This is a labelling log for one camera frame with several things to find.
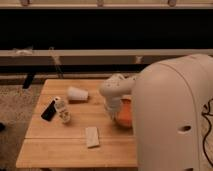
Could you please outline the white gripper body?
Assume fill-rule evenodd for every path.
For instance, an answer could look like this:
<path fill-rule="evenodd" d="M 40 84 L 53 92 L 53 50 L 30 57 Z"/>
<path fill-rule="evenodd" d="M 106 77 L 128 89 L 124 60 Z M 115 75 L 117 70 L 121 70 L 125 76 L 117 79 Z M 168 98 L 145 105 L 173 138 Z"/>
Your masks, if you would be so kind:
<path fill-rule="evenodd" d="M 116 115 L 120 112 L 121 106 L 122 106 L 122 100 L 120 97 L 105 98 L 105 109 L 110 115 L 112 120 L 114 120 L 116 118 Z"/>

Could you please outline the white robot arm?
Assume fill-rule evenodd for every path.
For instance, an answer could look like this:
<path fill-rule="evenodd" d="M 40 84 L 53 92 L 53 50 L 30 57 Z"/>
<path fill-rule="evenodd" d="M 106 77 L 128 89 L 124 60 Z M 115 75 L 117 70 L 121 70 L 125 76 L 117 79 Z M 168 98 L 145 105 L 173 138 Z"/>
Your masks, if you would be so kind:
<path fill-rule="evenodd" d="M 213 57 L 192 54 L 155 62 L 99 89 L 111 116 L 132 100 L 138 171 L 203 171 L 201 116 L 213 100 Z"/>

